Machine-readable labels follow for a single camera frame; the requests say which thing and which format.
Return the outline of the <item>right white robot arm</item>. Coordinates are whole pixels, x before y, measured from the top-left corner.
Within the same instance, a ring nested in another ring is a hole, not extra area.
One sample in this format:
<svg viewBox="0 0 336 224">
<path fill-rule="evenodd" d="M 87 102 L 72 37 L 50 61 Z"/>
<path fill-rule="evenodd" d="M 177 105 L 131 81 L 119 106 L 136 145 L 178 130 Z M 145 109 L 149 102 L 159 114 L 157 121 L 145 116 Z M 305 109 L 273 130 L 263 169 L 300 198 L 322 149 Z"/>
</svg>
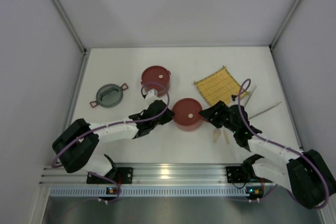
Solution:
<svg viewBox="0 0 336 224">
<path fill-rule="evenodd" d="M 232 172 L 230 182 L 271 181 L 292 193 L 307 209 L 324 204 L 335 194 L 335 178 L 317 151 L 294 150 L 262 137 L 262 131 L 250 124 L 243 106 L 219 101 L 199 114 L 217 129 L 231 131 L 238 146 L 252 154 Z"/>
</svg>

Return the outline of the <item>metal tongs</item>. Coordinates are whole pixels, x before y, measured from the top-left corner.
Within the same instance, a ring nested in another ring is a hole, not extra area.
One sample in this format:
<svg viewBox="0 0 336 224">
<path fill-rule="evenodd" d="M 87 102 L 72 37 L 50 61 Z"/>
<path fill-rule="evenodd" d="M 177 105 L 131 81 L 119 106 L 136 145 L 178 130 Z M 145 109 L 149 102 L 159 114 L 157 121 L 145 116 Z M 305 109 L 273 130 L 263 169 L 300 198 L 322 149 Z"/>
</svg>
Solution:
<svg viewBox="0 0 336 224">
<path fill-rule="evenodd" d="M 244 97 L 241 97 L 240 102 L 248 114 L 249 120 L 275 108 L 282 102 L 281 99 L 273 95 L 263 94 L 253 81 L 246 90 L 247 92 L 244 93 Z"/>
</svg>

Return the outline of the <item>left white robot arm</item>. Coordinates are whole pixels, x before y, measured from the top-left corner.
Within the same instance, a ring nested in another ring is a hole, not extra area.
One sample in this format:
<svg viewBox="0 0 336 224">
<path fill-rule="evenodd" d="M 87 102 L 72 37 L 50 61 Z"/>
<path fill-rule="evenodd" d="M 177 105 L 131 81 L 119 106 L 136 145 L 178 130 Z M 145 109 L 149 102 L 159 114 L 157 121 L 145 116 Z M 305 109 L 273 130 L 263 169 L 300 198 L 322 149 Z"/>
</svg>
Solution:
<svg viewBox="0 0 336 224">
<path fill-rule="evenodd" d="M 147 109 L 121 121 L 92 124 L 77 119 L 53 142 L 56 157 L 51 166 L 64 167 L 69 174 L 84 170 L 90 184 L 94 178 L 114 180 L 118 171 L 115 162 L 96 149 L 104 143 L 146 136 L 158 125 L 169 123 L 174 115 L 164 101 L 155 100 Z"/>
</svg>

